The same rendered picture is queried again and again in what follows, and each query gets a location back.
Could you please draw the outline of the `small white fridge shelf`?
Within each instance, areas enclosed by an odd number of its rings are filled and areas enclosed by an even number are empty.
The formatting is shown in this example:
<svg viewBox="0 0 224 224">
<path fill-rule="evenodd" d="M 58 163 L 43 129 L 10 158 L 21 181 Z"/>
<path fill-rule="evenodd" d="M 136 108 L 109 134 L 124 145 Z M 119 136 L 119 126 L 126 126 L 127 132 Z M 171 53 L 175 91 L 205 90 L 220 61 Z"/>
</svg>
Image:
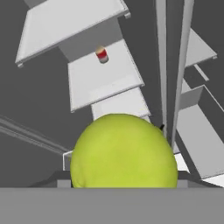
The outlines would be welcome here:
<svg viewBox="0 0 224 224">
<path fill-rule="evenodd" d="M 91 109 L 95 120 L 107 114 L 130 114 L 138 117 L 151 114 L 139 87 L 94 103 Z"/>
</svg>

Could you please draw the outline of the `red and white can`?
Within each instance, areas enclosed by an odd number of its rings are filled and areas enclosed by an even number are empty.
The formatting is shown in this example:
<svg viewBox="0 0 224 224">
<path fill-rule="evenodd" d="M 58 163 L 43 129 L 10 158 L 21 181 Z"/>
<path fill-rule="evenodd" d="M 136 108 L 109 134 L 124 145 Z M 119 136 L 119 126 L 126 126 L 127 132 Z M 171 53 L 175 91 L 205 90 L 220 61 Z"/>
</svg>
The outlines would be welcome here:
<svg viewBox="0 0 224 224">
<path fill-rule="evenodd" d="M 109 61 L 107 51 L 102 45 L 97 47 L 97 49 L 95 50 L 95 54 L 102 64 L 107 63 Z"/>
</svg>

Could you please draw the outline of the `white fridge door shelf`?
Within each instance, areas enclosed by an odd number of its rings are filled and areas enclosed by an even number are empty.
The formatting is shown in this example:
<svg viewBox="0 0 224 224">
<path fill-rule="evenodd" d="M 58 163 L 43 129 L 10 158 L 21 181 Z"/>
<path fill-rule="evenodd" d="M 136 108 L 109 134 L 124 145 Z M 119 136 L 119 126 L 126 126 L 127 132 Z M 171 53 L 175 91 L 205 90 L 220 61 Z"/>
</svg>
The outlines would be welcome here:
<svg viewBox="0 0 224 224">
<path fill-rule="evenodd" d="M 193 30 L 190 30 L 186 67 L 194 66 L 200 62 L 215 59 L 217 53 Z"/>
</svg>

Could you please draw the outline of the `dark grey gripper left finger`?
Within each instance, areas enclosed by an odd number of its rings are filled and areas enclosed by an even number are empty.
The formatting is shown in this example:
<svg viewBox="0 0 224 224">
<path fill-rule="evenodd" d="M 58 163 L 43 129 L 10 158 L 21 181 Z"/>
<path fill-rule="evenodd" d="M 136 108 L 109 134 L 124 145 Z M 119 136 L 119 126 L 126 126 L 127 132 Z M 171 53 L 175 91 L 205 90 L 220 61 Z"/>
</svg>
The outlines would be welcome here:
<svg viewBox="0 0 224 224">
<path fill-rule="evenodd" d="M 31 185 L 31 187 L 39 188 L 71 188 L 72 181 L 69 171 L 56 171 L 49 178 L 41 180 Z"/>
</svg>

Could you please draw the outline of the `large white fridge shelf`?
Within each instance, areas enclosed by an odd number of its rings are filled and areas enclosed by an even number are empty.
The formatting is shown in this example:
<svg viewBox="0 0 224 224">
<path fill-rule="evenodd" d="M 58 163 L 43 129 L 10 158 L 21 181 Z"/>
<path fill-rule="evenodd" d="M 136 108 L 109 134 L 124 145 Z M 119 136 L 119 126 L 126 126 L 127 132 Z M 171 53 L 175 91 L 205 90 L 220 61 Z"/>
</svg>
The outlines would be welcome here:
<svg viewBox="0 0 224 224">
<path fill-rule="evenodd" d="M 46 0 L 27 11 L 15 63 L 21 67 L 63 41 L 129 12 L 124 0 Z"/>
</svg>

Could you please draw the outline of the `green pear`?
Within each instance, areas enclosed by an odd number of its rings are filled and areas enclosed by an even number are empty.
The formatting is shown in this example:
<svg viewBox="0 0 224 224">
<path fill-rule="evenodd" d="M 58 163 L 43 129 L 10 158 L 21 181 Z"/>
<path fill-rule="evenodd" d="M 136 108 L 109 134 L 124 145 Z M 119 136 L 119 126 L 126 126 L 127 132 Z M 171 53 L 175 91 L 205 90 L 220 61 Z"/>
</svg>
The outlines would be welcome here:
<svg viewBox="0 0 224 224">
<path fill-rule="evenodd" d="M 81 133 L 70 173 L 77 188 L 175 188 L 178 168 L 163 131 L 134 115 L 105 115 Z"/>
</svg>

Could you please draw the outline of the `grey fridge door edge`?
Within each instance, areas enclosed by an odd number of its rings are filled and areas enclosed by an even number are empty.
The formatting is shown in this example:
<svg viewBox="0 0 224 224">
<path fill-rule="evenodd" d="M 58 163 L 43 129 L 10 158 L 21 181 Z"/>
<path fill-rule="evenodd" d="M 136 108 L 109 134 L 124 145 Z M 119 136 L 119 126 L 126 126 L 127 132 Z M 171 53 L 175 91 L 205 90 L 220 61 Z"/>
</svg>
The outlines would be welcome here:
<svg viewBox="0 0 224 224">
<path fill-rule="evenodd" d="M 164 136 L 174 147 L 194 0 L 155 0 Z"/>
</svg>

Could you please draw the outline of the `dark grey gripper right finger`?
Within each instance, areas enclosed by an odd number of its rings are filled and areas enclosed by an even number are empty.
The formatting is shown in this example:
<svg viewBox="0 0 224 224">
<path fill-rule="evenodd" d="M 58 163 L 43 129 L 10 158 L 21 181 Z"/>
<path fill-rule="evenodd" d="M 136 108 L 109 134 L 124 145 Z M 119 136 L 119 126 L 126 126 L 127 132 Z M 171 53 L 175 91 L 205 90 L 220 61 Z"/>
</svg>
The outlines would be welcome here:
<svg viewBox="0 0 224 224">
<path fill-rule="evenodd" d="M 218 188 L 217 185 L 195 178 L 192 174 L 188 173 L 187 171 L 178 172 L 177 188 L 203 188 L 203 187 Z"/>
</svg>

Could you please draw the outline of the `white fridge door bin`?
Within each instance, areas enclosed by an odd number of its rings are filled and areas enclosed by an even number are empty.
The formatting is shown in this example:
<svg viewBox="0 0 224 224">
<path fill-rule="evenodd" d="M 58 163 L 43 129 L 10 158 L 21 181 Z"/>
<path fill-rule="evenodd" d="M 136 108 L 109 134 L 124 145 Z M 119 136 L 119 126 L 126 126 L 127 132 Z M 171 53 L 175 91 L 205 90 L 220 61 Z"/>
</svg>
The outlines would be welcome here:
<svg viewBox="0 0 224 224">
<path fill-rule="evenodd" d="M 176 141 L 196 178 L 224 174 L 224 109 L 205 85 L 183 83 Z"/>
</svg>

